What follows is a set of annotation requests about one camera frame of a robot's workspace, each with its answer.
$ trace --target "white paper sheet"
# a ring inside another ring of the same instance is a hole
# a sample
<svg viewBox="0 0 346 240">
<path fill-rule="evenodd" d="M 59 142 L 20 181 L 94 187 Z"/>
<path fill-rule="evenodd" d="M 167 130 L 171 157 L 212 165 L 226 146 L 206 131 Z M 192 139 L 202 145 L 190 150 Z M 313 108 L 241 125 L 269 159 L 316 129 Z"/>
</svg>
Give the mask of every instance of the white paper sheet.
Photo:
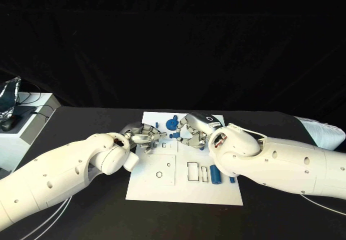
<svg viewBox="0 0 346 240">
<path fill-rule="evenodd" d="M 174 138 L 169 138 L 173 131 L 167 130 L 166 122 L 173 115 L 177 115 L 180 120 L 186 114 L 167 112 L 143 114 L 141 122 L 153 126 L 157 122 L 158 130 L 167 133 L 167 138 L 160 140 L 148 154 L 144 153 L 144 148 L 137 147 L 135 154 L 140 162 L 131 172 L 125 199 L 242 206 L 238 180 L 230 183 L 229 177 L 220 173 L 222 184 L 212 184 L 209 167 L 215 163 L 209 157 L 207 146 L 202 151 L 177 143 Z M 215 115 L 215 117 L 225 125 L 223 116 Z M 181 129 L 180 136 L 192 137 L 186 128 Z M 187 180 L 187 162 L 197 163 L 199 181 Z M 206 167 L 207 182 L 202 180 L 202 167 Z"/>
</svg>

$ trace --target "black tabletop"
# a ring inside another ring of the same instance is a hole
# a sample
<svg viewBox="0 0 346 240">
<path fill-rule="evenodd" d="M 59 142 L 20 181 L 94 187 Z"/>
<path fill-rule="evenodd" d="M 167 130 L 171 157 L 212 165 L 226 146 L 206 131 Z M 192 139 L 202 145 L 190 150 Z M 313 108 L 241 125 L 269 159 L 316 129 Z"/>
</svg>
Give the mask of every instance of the black tabletop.
<svg viewBox="0 0 346 240">
<path fill-rule="evenodd" d="M 46 151 L 83 140 L 92 134 L 118 132 L 127 123 L 141 120 L 144 111 L 150 110 L 60 107 L 19 167 Z M 202 112 L 223 115 L 225 123 L 233 123 L 269 137 L 314 145 L 300 121 L 281 112 Z M 112 175 L 99 175 L 72 197 L 60 219 L 40 239 L 235 240 L 346 237 L 344 216 L 311 204 L 300 195 L 265 187 L 243 176 L 238 177 L 243 206 L 125 200 L 128 181 L 130 172 L 122 168 Z M 59 205 L 11 225 L 0 232 L 0 239 L 20 239 L 46 220 Z"/>
</svg>

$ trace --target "white cable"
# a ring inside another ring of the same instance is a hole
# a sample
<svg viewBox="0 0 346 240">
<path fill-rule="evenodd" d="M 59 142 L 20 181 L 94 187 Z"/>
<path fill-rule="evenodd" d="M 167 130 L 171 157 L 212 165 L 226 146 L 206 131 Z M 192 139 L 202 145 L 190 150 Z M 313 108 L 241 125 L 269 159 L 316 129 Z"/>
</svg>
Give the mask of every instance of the white cable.
<svg viewBox="0 0 346 240">
<path fill-rule="evenodd" d="M 24 240 L 40 228 L 42 226 L 47 223 L 47 221 L 52 219 L 52 217 L 56 215 L 56 213 L 59 212 L 59 210 L 62 209 L 65 203 L 68 202 L 68 200 L 70 200 L 70 198 L 68 198 L 63 203 L 60 204 L 57 210 L 55 211 L 55 213 L 52 214 L 52 216 L 46 219 L 46 221 L 32 230 L 32 232 L 23 237 L 20 238 L 20 240 Z"/>
<path fill-rule="evenodd" d="M 310 200 L 304 195 L 300 194 L 300 196 L 301 196 L 305 200 L 308 200 L 313 204 L 316 204 L 317 206 L 320 206 L 320 207 L 323 207 L 324 209 L 327 209 L 327 210 L 336 212 L 337 214 L 342 214 L 342 215 L 346 216 L 346 213 L 343 213 L 343 212 L 340 212 L 340 211 L 336 211 L 334 209 L 331 209 L 331 208 L 320 205 L 317 202 L 314 202 L 313 200 Z"/>
<path fill-rule="evenodd" d="M 53 224 L 56 223 L 56 221 L 57 221 L 59 217 L 62 216 L 62 214 L 63 214 L 63 212 L 65 212 L 65 209 L 66 209 L 66 207 L 68 207 L 68 205 L 69 205 L 69 203 L 70 203 L 70 198 L 72 198 L 72 196 L 70 196 L 69 199 L 68 199 L 65 208 L 62 209 L 62 212 L 60 212 L 57 218 L 55 219 L 55 221 L 52 222 L 52 224 L 49 225 L 49 227 L 46 228 L 46 230 L 43 231 L 43 233 L 34 238 L 34 240 L 39 239 L 39 237 L 45 234 L 45 232 L 49 230 L 49 228 L 50 228 L 50 227 L 53 226 Z"/>
</svg>

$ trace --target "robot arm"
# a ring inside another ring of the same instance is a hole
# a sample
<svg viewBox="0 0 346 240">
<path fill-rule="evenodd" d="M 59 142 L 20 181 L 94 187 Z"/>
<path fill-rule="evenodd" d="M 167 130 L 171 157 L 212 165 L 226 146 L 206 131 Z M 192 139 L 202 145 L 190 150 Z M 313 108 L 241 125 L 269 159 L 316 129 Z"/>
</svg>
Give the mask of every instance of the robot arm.
<svg viewBox="0 0 346 240">
<path fill-rule="evenodd" d="M 125 132 L 94 134 L 50 150 L 0 180 L 0 231 L 76 194 L 96 175 L 121 166 L 132 171 L 138 156 L 130 149 L 167 134 L 147 124 Z"/>
<path fill-rule="evenodd" d="M 200 130 L 197 124 L 193 122 L 192 126 Z M 229 177 L 243 175 L 258 184 L 288 193 L 346 199 L 344 153 L 267 137 L 233 124 L 212 129 L 207 138 L 209 155 Z"/>
</svg>

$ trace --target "black backdrop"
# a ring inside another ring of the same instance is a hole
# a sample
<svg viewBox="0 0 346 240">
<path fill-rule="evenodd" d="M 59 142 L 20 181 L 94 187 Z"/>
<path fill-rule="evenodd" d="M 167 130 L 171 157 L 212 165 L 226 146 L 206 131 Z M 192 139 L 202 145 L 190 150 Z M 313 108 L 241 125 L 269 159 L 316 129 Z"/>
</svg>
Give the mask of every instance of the black backdrop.
<svg viewBox="0 0 346 240">
<path fill-rule="evenodd" d="M 281 111 L 346 128 L 342 7 L 226 2 L 7 1 L 0 70 L 68 106 Z"/>
</svg>

